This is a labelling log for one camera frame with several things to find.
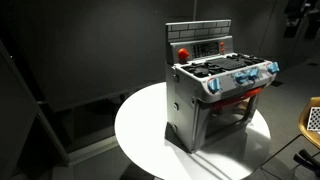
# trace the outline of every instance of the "floor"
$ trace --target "floor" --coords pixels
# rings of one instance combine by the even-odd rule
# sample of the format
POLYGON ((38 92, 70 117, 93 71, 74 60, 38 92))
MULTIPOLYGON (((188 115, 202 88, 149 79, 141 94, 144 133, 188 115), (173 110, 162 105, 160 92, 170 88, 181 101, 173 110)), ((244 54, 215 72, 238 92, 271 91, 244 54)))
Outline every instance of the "floor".
MULTIPOLYGON (((267 121, 271 133, 269 156, 299 134, 298 117, 310 97, 320 95, 320 60, 311 59, 296 67, 287 69, 277 76, 280 82, 269 86, 259 97, 258 110, 267 121)), ((314 154, 317 149, 304 138, 295 143, 269 161, 264 168, 282 179, 317 179, 313 172, 302 166, 295 167, 293 155, 301 149, 314 154)), ((55 168, 44 174, 39 180, 152 180, 154 177, 137 167, 123 153, 120 147, 83 161, 70 168, 55 168)), ((266 179, 276 177, 258 169, 246 180, 266 179)))

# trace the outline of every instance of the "stove top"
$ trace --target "stove top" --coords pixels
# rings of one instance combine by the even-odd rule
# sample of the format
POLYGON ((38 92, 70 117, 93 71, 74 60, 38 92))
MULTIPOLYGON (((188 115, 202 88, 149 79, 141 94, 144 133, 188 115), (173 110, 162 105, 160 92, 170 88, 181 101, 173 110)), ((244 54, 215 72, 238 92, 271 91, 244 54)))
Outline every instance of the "stove top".
POLYGON ((254 56, 236 54, 227 56, 226 58, 207 60, 203 63, 194 62, 191 65, 183 66, 182 69, 195 75, 196 77, 202 78, 262 63, 264 61, 265 60, 256 58, 254 56))

